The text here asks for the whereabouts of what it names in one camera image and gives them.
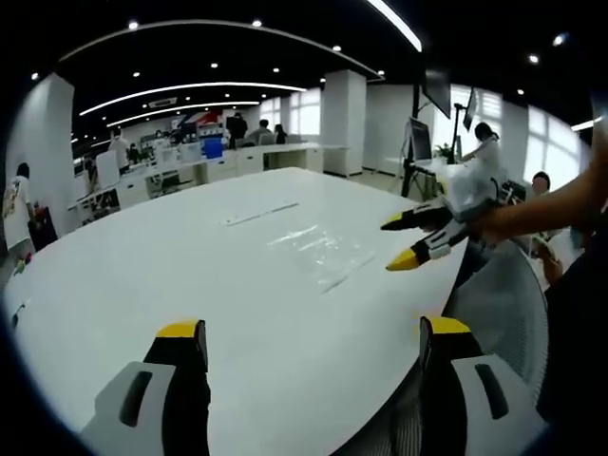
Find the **white table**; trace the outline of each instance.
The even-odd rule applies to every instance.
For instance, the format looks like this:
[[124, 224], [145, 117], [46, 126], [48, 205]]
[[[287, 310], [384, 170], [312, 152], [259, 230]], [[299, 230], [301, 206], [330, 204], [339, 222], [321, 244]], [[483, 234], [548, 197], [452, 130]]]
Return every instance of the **white table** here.
[[[295, 206], [264, 217], [277, 207]], [[330, 454], [416, 362], [421, 314], [439, 314], [465, 251], [419, 270], [385, 266], [425, 234], [382, 232], [413, 202], [283, 169], [134, 206], [59, 239], [13, 277], [6, 312], [36, 383], [69, 428], [156, 332], [206, 321], [213, 455]], [[228, 226], [227, 220], [249, 221]], [[312, 226], [370, 254], [326, 293], [302, 256], [269, 243]]]

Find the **black ceiling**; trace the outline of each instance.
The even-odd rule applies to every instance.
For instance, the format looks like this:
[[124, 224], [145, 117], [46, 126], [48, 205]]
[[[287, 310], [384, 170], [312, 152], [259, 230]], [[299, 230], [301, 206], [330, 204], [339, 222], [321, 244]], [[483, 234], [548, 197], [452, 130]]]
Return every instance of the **black ceiling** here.
[[[549, 2], [488, 4], [436, 0], [385, 0], [414, 29], [423, 42], [418, 54], [411, 44], [366, 0], [88, 0], [40, 2], [22, 7], [9, 22], [7, 39], [18, 40], [9, 52], [14, 70], [32, 84], [33, 71], [57, 71], [76, 87], [74, 125], [77, 135], [102, 136], [109, 121], [143, 113], [142, 103], [164, 98], [154, 95], [115, 104], [83, 118], [86, 108], [130, 93], [181, 84], [240, 81], [289, 86], [317, 86], [333, 70], [371, 73], [330, 52], [260, 30], [186, 25], [137, 30], [85, 49], [58, 63], [83, 44], [140, 24], [180, 19], [216, 19], [283, 30], [322, 45], [340, 45], [343, 53], [373, 70], [386, 71], [389, 84], [411, 83], [422, 62], [450, 70], [454, 83], [480, 86], [502, 93], [509, 101], [537, 105], [570, 124], [591, 118], [587, 95], [588, 64], [598, 45], [599, 18], [587, 11], [558, 8]], [[564, 46], [552, 47], [560, 32], [570, 33]], [[541, 64], [527, 62], [531, 52]], [[217, 69], [210, 64], [219, 64]], [[279, 73], [273, 68], [279, 67]], [[142, 75], [133, 78], [134, 71]], [[517, 89], [525, 95], [517, 95]], [[172, 96], [190, 96], [188, 103], [229, 100], [259, 101], [280, 91], [255, 88], [199, 88]]]

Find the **computer monitor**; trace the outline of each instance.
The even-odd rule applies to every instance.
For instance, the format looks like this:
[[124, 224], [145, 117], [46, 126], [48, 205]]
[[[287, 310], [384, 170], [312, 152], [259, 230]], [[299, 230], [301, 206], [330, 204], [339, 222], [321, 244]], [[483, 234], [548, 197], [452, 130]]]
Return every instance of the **computer monitor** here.
[[428, 126], [414, 118], [409, 119], [409, 125], [411, 128], [411, 144], [414, 151], [414, 160], [416, 162], [432, 160]]
[[422, 92], [448, 119], [451, 119], [451, 92], [447, 72], [427, 68]]
[[471, 88], [468, 104], [466, 105], [465, 120], [463, 121], [466, 131], [470, 131], [475, 113], [477, 113], [477, 92], [474, 88]]

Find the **black hair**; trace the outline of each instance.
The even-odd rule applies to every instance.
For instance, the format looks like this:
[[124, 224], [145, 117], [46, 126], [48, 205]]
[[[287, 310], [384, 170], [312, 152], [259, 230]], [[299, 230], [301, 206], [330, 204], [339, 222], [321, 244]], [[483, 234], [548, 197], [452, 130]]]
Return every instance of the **black hair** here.
[[551, 180], [549, 179], [549, 175], [547, 173], [545, 173], [544, 171], [539, 171], [538, 173], [536, 173], [534, 175], [534, 178], [532, 178], [532, 181], [534, 181], [535, 178], [544, 179], [544, 181], [547, 182], [547, 190], [551, 189]]
[[494, 133], [492, 128], [490, 128], [490, 125], [485, 122], [480, 122], [475, 127], [475, 138], [477, 138], [479, 141], [483, 141], [492, 135], [496, 135], [496, 133]]
[[17, 166], [17, 176], [29, 179], [29, 166], [27, 163], [21, 163]]

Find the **office chair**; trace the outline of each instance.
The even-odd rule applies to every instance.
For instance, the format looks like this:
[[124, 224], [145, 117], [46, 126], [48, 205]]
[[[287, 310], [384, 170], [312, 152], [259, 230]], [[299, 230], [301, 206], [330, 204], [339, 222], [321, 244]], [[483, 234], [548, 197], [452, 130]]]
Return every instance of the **office chair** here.
[[275, 133], [265, 133], [263, 135], [259, 135], [259, 140], [257, 145], [273, 145], [276, 144], [276, 134]]
[[302, 143], [302, 137], [300, 135], [287, 135], [287, 144], [300, 144]]

